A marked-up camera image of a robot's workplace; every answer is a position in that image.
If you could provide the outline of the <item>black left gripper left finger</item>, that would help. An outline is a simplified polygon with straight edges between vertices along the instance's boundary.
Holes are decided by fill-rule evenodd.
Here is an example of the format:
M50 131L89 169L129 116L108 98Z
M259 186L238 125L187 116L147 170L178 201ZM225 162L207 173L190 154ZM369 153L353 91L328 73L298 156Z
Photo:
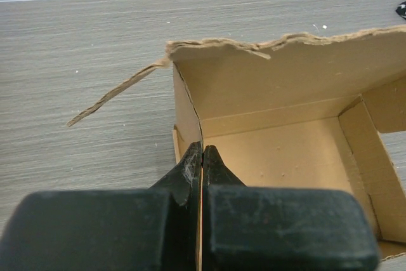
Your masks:
M193 142L177 165L152 185L173 198L165 228L166 270L198 269L201 166L202 145Z

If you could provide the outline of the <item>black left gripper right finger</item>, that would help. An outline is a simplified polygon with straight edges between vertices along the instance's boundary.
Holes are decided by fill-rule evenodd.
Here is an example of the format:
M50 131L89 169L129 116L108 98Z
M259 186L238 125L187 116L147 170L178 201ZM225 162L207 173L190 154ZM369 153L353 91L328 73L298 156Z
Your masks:
M214 145L205 148L202 157L202 270L214 270L210 255L210 185L242 185L245 184L235 176L223 162L218 149Z

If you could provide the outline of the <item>brown cardboard box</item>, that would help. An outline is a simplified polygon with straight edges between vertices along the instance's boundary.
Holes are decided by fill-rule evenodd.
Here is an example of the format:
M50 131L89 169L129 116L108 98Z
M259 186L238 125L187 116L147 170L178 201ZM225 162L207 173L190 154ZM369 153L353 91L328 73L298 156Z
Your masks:
M405 188L381 135L405 130L405 27L267 43L170 41L77 114L75 124L157 69L173 68L175 153L214 145L246 184L353 194L384 261L405 257Z

